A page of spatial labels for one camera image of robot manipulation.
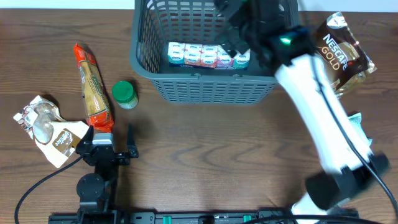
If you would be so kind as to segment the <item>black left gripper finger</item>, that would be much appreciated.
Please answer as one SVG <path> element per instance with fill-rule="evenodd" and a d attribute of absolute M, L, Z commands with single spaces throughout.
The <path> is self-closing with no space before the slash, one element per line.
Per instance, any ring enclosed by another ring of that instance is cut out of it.
<path fill-rule="evenodd" d="M 136 152 L 136 143 L 134 139 L 134 130 L 132 124 L 128 126 L 126 146 L 129 152 Z"/>
<path fill-rule="evenodd" d="M 94 128 L 93 126 L 90 126 L 86 132 L 86 134 L 82 137 L 81 142 L 82 143 L 91 143 L 94 137 Z"/>

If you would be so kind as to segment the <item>tissue multipack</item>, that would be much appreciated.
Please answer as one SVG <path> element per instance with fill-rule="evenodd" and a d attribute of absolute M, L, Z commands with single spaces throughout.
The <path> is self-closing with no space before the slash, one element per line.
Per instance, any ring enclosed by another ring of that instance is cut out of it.
<path fill-rule="evenodd" d="M 245 70 L 250 63 L 251 51 L 248 49 L 244 54 L 236 52 L 231 57 L 220 45 L 169 42 L 167 57 L 173 67 Z"/>

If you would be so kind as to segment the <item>brown Nescafe Gold coffee bag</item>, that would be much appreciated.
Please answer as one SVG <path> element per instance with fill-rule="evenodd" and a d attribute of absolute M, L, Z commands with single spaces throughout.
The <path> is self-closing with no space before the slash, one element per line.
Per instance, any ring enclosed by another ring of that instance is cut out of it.
<path fill-rule="evenodd" d="M 332 90 L 339 98 L 377 70 L 341 12 L 329 16 L 314 34 Z"/>

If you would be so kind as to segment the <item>small teal tissue packet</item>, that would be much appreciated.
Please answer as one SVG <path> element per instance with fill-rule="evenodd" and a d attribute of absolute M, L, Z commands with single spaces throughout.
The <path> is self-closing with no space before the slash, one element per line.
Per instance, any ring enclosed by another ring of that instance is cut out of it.
<path fill-rule="evenodd" d="M 363 127 L 361 125 L 362 122 L 362 114 L 361 113 L 355 113 L 351 116 L 348 117 L 352 127 L 356 131 L 356 133 L 360 136 L 360 138 L 368 145 L 371 146 L 372 144 L 372 139 L 368 138 L 367 135 L 365 134 Z"/>

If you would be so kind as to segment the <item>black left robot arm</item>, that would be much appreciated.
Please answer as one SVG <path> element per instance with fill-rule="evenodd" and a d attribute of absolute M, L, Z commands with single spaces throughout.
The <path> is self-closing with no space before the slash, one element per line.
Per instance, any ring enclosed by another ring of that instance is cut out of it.
<path fill-rule="evenodd" d="M 113 134 L 95 134 L 92 126 L 78 143 L 75 152 L 94 168 L 76 186 L 80 198 L 78 223 L 129 223 L 130 215 L 118 209 L 114 201 L 119 167 L 139 157 L 132 125 L 128 127 L 126 148 L 126 152 L 115 152 Z"/>

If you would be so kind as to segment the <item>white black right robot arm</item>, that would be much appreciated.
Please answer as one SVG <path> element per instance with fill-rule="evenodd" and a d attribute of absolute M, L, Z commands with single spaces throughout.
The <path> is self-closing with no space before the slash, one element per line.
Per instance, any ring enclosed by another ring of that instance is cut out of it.
<path fill-rule="evenodd" d="M 360 223 L 360 218 L 335 211 L 374 183 L 385 188 L 381 176 L 389 161 L 384 154 L 374 154 L 366 136 L 350 123 L 308 29 L 286 24 L 292 13 L 278 1 L 216 1 L 215 7 L 226 19 L 220 35 L 225 51 L 231 56 L 254 52 L 259 66 L 290 96 L 318 152 L 322 171 L 305 181 L 303 197 L 277 219 Z"/>

